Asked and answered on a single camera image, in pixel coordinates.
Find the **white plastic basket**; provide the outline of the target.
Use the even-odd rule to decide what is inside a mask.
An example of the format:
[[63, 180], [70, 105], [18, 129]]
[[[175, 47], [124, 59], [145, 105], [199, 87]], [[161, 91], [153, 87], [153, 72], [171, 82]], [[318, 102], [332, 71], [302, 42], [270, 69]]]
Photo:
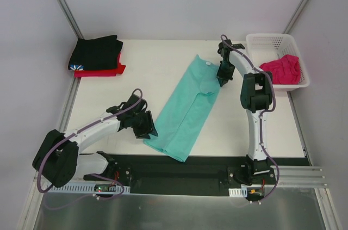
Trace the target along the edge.
[[307, 68], [295, 39], [289, 34], [255, 33], [246, 36], [247, 53], [253, 63], [260, 67], [270, 62], [279, 62], [286, 55], [298, 58], [300, 79], [297, 84], [275, 84], [276, 91], [293, 91], [310, 85]]

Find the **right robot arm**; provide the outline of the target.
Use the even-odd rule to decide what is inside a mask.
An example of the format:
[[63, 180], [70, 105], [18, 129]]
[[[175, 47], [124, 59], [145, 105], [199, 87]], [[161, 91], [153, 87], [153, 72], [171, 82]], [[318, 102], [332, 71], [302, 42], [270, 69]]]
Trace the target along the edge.
[[255, 67], [245, 54], [245, 47], [233, 44], [225, 35], [221, 36], [217, 53], [222, 57], [216, 75], [220, 86], [233, 79], [235, 70], [243, 78], [240, 102], [248, 118], [250, 143], [245, 165], [233, 173], [233, 178], [238, 183], [252, 185], [271, 172], [272, 159], [266, 150], [266, 114], [275, 110], [272, 75]]

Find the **teal t shirt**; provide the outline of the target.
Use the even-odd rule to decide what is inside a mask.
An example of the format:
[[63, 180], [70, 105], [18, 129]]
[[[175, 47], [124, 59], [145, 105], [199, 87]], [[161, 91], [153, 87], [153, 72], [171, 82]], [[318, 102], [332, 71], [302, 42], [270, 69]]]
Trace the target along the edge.
[[199, 55], [194, 58], [155, 121], [158, 137], [145, 139], [146, 146], [187, 160], [220, 92], [218, 69]]

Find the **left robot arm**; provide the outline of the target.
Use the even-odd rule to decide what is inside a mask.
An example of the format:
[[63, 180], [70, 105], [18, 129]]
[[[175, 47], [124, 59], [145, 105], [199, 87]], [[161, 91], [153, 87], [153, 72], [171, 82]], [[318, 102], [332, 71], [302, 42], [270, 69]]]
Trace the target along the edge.
[[32, 167], [53, 187], [63, 187], [70, 180], [82, 178], [104, 181], [117, 180], [120, 170], [105, 151], [85, 154], [84, 150], [103, 138], [131, 128], [137, 139], [157, 136], [147, 102], [137, 95], [128, 101], [109, 107], [99, 118], [80, 129], [49, 131], [41, 144]]

